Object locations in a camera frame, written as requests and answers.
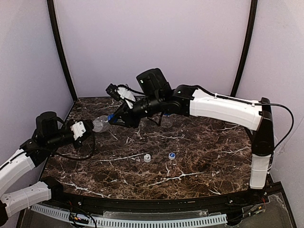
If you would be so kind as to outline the white clear bottle cap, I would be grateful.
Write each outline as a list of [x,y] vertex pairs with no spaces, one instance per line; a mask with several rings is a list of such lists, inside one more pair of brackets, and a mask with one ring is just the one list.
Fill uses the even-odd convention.
[[143,157],[144,162],[149,163],[152,160],[152,157],[150,154],[145,154]]

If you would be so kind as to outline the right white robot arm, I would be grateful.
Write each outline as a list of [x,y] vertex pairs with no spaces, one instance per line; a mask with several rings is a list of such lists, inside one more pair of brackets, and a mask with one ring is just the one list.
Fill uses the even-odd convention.
[[110,124],[137,128],[140,120],[154,114],[208,117],[243,126],[249,130],[252,162],[249,187],[261,190],[266,184],[270,158],[274,153],[274,129],[270,101],[238,99],[209,92],[199,85],[172,89],[159,68],[136,77],[144,97],[137,100],[126,85],[110,84],[106,92],[124,103],[114,112]]

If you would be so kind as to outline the blue label water bottle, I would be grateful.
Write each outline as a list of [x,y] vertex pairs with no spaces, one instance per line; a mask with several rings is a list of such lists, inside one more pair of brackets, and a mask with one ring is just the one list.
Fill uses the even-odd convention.
[[161,119],[161,127],[170,128],[173,125],[173,115],[164,113]]

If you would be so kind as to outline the pepsi label bottle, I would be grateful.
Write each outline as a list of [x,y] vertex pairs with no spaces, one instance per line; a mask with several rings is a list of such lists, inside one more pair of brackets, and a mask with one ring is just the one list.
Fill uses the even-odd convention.
[[103,133],[110,130],[109,117],[102,115],[93,120],[93,131],[95,133]]

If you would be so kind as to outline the clear unlabeled plastic bottle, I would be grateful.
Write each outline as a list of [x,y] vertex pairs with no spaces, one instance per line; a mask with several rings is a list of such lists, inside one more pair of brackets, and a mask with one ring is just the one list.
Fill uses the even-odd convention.
[[152,124],[153,124],[153,122],[151,120],[149,120],[148,118],[143,118],[143,119],[141,119],[140,126],[142,128],[147,128],[147,127],[151,126]]

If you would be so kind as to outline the white blue bottle cap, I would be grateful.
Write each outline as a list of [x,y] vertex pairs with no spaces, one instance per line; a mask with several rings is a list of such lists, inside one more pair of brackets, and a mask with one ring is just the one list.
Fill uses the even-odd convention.
[[170,152],[169,155],[168,155],[168,158],[169,158],[170,160],[175,160],[176,154],[173,153],[173,152]]

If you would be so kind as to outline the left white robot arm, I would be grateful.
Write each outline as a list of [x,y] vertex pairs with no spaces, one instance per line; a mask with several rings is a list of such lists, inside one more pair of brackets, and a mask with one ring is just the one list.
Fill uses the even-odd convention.
[[7,190],[26,173],[38,167],[49,156],[66,145],[78,149],[93,134],[92,120],[70,120],[67,123],[53,111],[36,118],[36,129],[30,139],[0,167],[0,223],[34,204],[58,198],[63,186],[52,177],[44,178],[24,189]]

